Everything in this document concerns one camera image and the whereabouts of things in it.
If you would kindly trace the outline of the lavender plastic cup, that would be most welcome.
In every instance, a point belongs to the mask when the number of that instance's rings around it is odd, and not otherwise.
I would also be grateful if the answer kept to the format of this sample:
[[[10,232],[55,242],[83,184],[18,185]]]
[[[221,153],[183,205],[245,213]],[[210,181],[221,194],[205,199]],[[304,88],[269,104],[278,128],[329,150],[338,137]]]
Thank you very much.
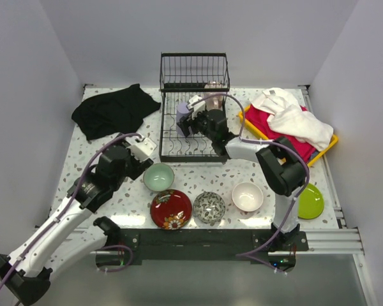
[[[188,122],[190,112],[191,110],[188,108],[187,102],[182,102],[178,104],[177,110],[176,110],[176,131],[178,135],[182,137],[188,137],[192,134],[192,127],[190,126],[190,123]],[[182,120],[186,122],[186,133],[184,133],[181,126],[179,125]]]

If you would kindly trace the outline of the celadon green bowl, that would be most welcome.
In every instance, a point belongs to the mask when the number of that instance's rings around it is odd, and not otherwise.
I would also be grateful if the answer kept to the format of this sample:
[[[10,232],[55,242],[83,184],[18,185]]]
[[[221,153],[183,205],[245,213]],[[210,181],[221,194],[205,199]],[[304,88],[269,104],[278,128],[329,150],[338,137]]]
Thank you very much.
[[[169,165],[157,163],[144,172],[143,181],[150,191],[161,192],[171,187],[174,177],[174,171]]]

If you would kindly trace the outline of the pink marbled mug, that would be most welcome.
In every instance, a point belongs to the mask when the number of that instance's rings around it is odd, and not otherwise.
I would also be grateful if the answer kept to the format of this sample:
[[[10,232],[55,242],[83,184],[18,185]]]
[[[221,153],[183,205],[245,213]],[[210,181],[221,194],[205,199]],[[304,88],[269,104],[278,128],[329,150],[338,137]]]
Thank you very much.
[[[218,82],[209,82],[205,85],[205,89],[221,89],[223,87],[222,83]],[[220,92],[215,91],[206,91],[204,92],[206,109],[207,110],[221,110],[223,108],[224,97],[219,95]]]

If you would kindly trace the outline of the black wire dish rack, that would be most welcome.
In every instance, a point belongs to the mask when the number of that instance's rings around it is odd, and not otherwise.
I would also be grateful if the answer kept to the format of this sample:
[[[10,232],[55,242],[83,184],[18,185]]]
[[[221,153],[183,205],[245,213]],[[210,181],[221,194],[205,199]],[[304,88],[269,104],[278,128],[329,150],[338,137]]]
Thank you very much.
[[[193,113],[195,95],[228,93],[230,77],[225,53],[163,52],[160,58],[162,114],[159,157],[164,163],[222,163],[207,137],[206,106]]]

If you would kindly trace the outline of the red floral plate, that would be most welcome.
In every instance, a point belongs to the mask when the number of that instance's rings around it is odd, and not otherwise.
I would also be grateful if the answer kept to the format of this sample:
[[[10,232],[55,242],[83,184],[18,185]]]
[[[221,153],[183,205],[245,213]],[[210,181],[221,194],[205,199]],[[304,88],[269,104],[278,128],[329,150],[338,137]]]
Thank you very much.
[[[168,189],[153,198],[150,214],[157,227],[163,230],[179,230],[192,217],[192,203],[185,193]]]

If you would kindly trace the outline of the leaf patterned bowl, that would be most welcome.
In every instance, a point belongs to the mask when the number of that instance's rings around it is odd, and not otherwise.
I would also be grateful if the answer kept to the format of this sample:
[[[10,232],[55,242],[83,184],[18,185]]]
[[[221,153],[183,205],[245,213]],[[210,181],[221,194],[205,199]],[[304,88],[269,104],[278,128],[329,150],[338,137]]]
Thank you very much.
[[[203,223],[220,222],[225,214],[223,198],[214,192],[204,191],[193,202],[194,216]]]

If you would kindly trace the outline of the white pink bowl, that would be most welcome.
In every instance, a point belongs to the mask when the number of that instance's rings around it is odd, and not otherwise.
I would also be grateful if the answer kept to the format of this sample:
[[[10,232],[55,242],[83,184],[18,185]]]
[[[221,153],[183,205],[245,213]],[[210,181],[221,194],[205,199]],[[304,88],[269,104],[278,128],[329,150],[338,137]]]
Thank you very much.
[[[244,212],[254,212],[262,206],[264,194],[254,183],[242,182],[234,187],[232,201],[238,209]]]

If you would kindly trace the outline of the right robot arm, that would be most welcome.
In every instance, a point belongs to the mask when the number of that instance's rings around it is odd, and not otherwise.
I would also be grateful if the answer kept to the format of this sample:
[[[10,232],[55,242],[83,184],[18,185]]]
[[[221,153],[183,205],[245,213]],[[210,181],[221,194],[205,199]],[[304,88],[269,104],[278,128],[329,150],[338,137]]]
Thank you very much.
[[[289,140],[249,140],[232,133],[221,110],[184,115],[177,121],[184,136],[197,133],[211,141],[215,153],[226,159],[257,162],[266,182],[275,193],[275,215],[272,235],[256,251],[273,246],[281,251],[294,243],[293,233],[299,230],[297,206],[299,196],[310,180],[310,171]]]

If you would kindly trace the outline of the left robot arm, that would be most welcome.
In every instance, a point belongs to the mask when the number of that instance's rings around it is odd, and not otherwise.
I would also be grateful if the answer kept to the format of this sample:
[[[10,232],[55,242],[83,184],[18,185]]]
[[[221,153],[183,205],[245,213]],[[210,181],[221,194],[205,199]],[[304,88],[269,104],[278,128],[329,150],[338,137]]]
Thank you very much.
[[[22,305],[33,305],[49,290],[63,268],[85,254],[119,244],[119,226],[99,217],[80,245],[61,244],[109,201],[126,178],[135,180],[153,165],[156,145],[150,139],[120,140],[103,146],[87,163],[54,213],[20,247],[0,254],[0,288],[7,287]]]

